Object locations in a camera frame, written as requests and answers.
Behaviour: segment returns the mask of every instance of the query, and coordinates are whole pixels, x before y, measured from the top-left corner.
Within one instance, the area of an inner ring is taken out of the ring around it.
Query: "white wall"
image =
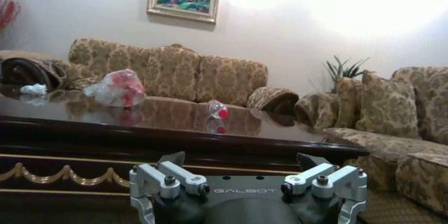
[[[300,0],[220,0],[216,26],[145,13],[146,0],[17,0],[22,12],[8,31],[9,47],[66,59],[78,37],[257,60],[269,85],[306,93],[329,88],[322,62],[332,55],[389,77],[404,66],[448,65],[448,14],[397,36],[348,36],[316,21]]]

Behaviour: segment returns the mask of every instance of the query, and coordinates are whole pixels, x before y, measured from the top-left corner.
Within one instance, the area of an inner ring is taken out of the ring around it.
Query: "plastic bag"
[[[84,88],[84,94],[112,107],[130,107],[145,100],[144,87],[130,69],[108,73],[97,84]]]

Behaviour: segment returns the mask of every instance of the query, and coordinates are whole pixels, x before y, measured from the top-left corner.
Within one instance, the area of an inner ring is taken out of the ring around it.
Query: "white tissue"
[[[22,94],[34,94],[45,95],[46,94],[46,85],[36,83],[34,85],[26,85],[20,88],[20,93]]]

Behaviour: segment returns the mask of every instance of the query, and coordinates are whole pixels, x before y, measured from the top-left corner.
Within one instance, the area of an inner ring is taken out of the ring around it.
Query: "sofa armrest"
[[[338,102],[338,96],[332,93],[305,95],[293,106],[297,121],[317,129],[333,127],[337,121]]]
[[[245,106],[248,109],[293,115],[297,100],[298,95],[289,89],[261,87],[250,94]]]

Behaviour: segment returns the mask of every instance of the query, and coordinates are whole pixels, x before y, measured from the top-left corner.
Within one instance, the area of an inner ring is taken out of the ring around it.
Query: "coffee table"
[[[292,116],[236,106],[218,122],[205,104],[174,99],[148,97],[122,109],[80,91],[36,98],[0,86],[0,93],[0,192],[124,196],[132,165],[178,151],[204,175],[293,174],[297,152],[334,164],[368,155],[360,146],[325,143],[334,136]]]

